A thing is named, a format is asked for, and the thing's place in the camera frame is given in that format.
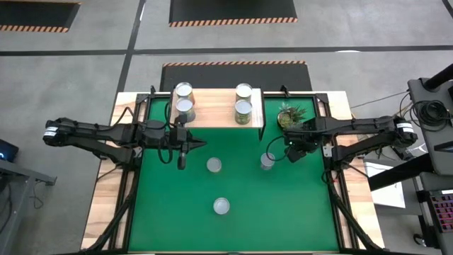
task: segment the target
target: potted plant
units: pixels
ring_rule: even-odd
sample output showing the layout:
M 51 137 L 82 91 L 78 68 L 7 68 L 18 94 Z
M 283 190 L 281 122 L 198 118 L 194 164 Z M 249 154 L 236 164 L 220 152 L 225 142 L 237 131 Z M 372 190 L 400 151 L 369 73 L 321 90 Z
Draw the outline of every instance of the potted plant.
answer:
M 282 130 L 285 130 L 303 120 L 305 113 L 306 109 L 301 109 L 300 106 L 294 107 L 282 103 L 277 115 L 277 124 Z

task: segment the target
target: floor mat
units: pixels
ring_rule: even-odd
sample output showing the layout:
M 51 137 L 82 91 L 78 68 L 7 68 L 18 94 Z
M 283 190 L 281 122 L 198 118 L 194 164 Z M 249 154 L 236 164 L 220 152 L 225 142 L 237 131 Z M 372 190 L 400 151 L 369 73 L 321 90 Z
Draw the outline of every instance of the floor mat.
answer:
M 66 33 L 80 4 L 0 1 L 0 31 Z
M 248 83 L 264 91 L 312 91 L 305 61 L 239 61 L 168 63 L 162 69 L 161 91 L 171 91 L 180 82 L 198 89 L 232 89 Z
M 297 22 L 293 0 L 172 0 L 170 27 Z

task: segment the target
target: can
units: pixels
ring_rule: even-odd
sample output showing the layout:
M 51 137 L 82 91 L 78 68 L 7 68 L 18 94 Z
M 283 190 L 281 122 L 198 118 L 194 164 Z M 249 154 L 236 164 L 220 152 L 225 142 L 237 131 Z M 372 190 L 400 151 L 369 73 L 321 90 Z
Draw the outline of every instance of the can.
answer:
M 234 106 L 236 109 L 235 120 L 240 125 L 245 125 L 250 122 L 252 115 L 252 104 L 246 100 L 239 100 Z
M 178 98 L 188 98 L 193 105 L 195 105 L 195 97 L 193 96 L 192 85 L 188 82 L 181 82 L 176 85 L 175 88 L 176 95 Z
M 179 115 L 187 115 L 187 122 L 194 121 L 195 111 L 193 110 L 193 103 L 188 98 L 179 98 L 176 101 L 176 110 L 178 110 Z
M 224 215 L 229 211 L 229 201 L 226 198 L 218 198 L 214 201 L 213 207 L 218 215 Z
M 275 164 L 275 157 L 271 153 L 265 153 L 261 155 L 261 169 L 262 170 L 271 170 Z
M 236 102 L 239 100 L 245 100 L 250 102 L 251 98 L 252 98 L 252 86 L 246 83 L 242 83 L 236 87 Z
M 218 173 L 222 170 L 222 162 L 218 158 L 210 158 L 206 163 L 206 167 L 211 173 Z

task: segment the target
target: concrete floor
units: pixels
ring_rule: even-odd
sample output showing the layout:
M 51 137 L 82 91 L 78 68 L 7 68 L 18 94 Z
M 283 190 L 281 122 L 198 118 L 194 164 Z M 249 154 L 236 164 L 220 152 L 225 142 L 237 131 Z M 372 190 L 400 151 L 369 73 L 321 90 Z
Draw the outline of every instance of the concrete floor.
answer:
M 453 44 L 453 20 L 441 0 L 294 0 L 298 23 L 201 28 L 169 28 L 169 2 L 147 1 L 135 49 Z M 126 50 L 138 4 L 85 0 L 68 33 L 0 32 L 0 53 Z M 18 164 L 58 176 L 56 186 L 38 186 L 45 206 L 30 207 L 14 254 L 79 249 L 99 161 L 80 149 L 45 146 L 42 132 L 46 120 L 58 117 L 108 123 L 124 58 L 0 57 L 0 138 L 21 148 Z M 452 59 L 452 51 L 135 55 L 125 91 L 158 88 L 166 62 L 306 60 L 315 91 L 347 91 L 350 105 L 356 106 L 405 91 L 409 79 L 430 77 Z M 352 111 L 359 118 L 391 115 L 401 97 Z M 420 232 L 413 217 L 379 215 L 379 223 L 391 250 L 440 253 L 411 241 Z

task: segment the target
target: black metal frame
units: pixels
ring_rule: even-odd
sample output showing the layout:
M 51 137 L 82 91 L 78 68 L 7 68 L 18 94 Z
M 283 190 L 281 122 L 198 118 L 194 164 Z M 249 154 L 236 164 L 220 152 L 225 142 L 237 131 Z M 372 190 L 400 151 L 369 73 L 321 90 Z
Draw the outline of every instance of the black metal frame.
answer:
M 326 112 L 326 116 L 327 117 L 331 116 L 329 103 L 328 103 L 328 99 L 327 99 L 328 98 L 327 94 L 322 94 L 322 93 L 319 93 L 319 94 L 315 94 L 315 93 L 290 94 L 285 90 L 284 87 L 282 87 L 281 92 L 267 92 L 267 93 L 262 92 L 262 97 L 263 97 L 263 99 L 264 98 L 310 98 L 313 101 L 314 109 L 315 109 L 315 112 L 317 115 L 321 114 L 320 108 L 319 108 L 319 103 L 322 103 L 324 106 L 325 112 Z M 151 112 L 152 100 L 158 99 L 158 98 L 169 98 L 170 105 L 171 105 L 172 100 L 173 100 L 173 92 L 156 93 L 154 88 L 152 88 L 150 94 L 147 94 L 147 93 L 138 94 L 137 99 L 136 99 L 136 105 L 134 108 L 134 115 L 136 117 L 138 117 L 142 104 L 146 103 L 144 119 L 145 120 L 148 119 L 149 114 Z M 264 100 L 263 100 L 263 113 L 265 114 Z M 263 129 L 259 131 L 260 139 L 263 136 L 264 129 L 265 129 L 265 120 L 264 120 Z M 140 157 L 136 162 L 134 162 L 133 164 L 131 164 L 130 166 L 128 166 L 127 168 L 125 168 L 123 170 L 123 175 L 122 175 L 121 181 L 120 181 L 120 190 L 118 191 L 118 200 L 117 200 L 117 207 L 115 209 L 115 216 L 112 219 L 112 221 L 110 222 L 110 224 L 108 225 L 107 229 L 100 236 L 99 239 L 102 239 L 102 242 L 98 242 L 99 240 L 96 242 L 101 245 L 97 245 L 97 246 L 93 245 L 92 247 L 90 247 L 88 249 L 84 249 L 82 251 L 79 251 L 79 252 L 73 253 L 73 254 L 127 254 L 128 253 L 141 164 L 142 164 L 142 157 Z M 132 186 L 130 189 L 130 193 L 125 198 L 125 186 L 127 183 L 128 173 L 130 171 L 134 172 L 134 178 L 132 180 Z M 349 197 L 348 197 L 348 191 L 346 188 L 346 182 L 345 182 L 345 177 L 344 177 L 343 172 L 339 173 L 338 184 L 340 186 L 340 190 L 341 190 L 340 196 L 343 200 L 343 203 L 345 204 L 345 207 L 349 211 L 351 211 L 350 201 L 349 201 Z M 402 253 L 394 253 L 394 252 L 390 252 L 390 251 L 386 251 L 386 250 L 368 251 L 368 250 L 358 249 L 357 236 L 349 224 L 348 224 L 348 227 L 349 227 L 352 248 L 351 249 L 346 248 L 343 231 L 341 228 L 340 214 L 338 212 L 339 208 L 333 202 L 334 194 L 333 194 L 332 190 L 328 186 L 326 188 L 328 189 L 329 198 L 331 200 L 333 221 L 334 221 L 334 225 L 335 225 L 335 229 L 336 229 L 337 242 L 338 242 L 338 248 L 339 248 L 340 253 L 344 252 L 347 254 L 404 255 Z M 118 227 L 119 222 L 122 219 L 122 217 L 124 217 L 125 212 L 128 212 L 128 214 L 127 214 L 127 219 L 126 219 L 126 224 L 125 224 L 124 239 L 122 241 L 122 247 L 120 249 L 116 249 L 115 247 L 116 247 L 117 227 Z M 109 239 L 110 239 L 110 243 L 108 246 L 108 250 L 102 250 L 102 248 L 105 246 L 105 243 Z

